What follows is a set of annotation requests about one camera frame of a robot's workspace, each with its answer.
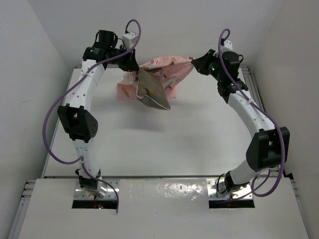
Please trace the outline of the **pink cartoon pillowcase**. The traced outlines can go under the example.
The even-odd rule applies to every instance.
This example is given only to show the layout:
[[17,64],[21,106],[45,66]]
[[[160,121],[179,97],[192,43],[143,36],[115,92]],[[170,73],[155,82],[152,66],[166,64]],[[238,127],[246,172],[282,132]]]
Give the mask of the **pink cartoon pillowcase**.
[[[152,74],[165,87],[168,99],[177,97],[176,86],[193,70],[194,57],[162,56],[140,67]],[[137,89],[137,72],[126,72],[123,80],[117,84],[117,100],[135,100]]]

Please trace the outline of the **grey pillow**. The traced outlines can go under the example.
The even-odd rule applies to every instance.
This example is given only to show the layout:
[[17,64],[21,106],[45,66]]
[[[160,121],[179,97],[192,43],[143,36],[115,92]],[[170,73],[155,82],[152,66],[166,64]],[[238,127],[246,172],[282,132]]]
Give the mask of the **grey pillow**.
[[154,75],[142,68],[137,73],[136,97],[147,107],[166,111],[171,109],[163,85]]

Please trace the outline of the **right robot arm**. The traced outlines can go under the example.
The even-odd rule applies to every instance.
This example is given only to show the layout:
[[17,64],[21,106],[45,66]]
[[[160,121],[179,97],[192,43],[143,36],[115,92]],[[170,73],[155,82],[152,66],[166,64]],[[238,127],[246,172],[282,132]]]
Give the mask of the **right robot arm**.
[[251,135],[245,160],[225,174],[223,192],[238,190],[264,170],[279,167],[274,186],[260,195],[266,197],[273,193],[283,176],[290,132],[286,127],[279,127],[252,99],[248,87],[238,77],[241,59],[242,55],[233,51],[216,54],[214,50],[209,50],[191,63],[198,73],[217,80],[220,96],[238,114]]

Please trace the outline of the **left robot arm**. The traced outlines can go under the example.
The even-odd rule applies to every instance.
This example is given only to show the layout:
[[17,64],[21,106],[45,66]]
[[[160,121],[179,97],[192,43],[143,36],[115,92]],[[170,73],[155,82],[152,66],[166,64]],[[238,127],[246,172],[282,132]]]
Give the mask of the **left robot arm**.
[[122,36],[122,45],[117,46],[118,37],[114,32],[99,30],[93,46],[86,48],[83,54],[79,85],[72,90],[65,105],[57,110],[80,158],[80,168],[76,170],[80,187],[96,198],[104,198],[109,186],[102,182],[95,157],[94,137],[98,131],[98,121],[90,113],[92,99],[108,64],[115,64],[123,71],[138,70],[132,49],[138,39],[139,34],[126,31]]

